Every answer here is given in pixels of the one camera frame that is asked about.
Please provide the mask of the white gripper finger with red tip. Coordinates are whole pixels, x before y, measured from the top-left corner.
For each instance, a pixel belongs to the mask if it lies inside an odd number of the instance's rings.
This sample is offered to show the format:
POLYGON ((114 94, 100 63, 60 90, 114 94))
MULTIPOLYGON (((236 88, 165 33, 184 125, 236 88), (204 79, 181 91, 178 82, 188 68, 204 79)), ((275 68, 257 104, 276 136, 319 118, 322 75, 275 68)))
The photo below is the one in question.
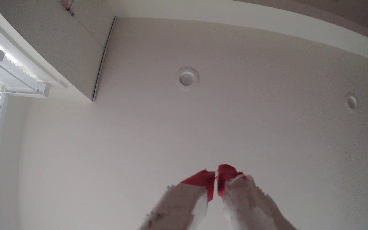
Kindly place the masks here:
POLYGON ((212 201, 216 173, 201 170, 169 186, 140 230, 196 230, 212 201))
POLYGON ((217 192, 231 230, 296 230, 253 177, 231 165, 219 165, 217 192))

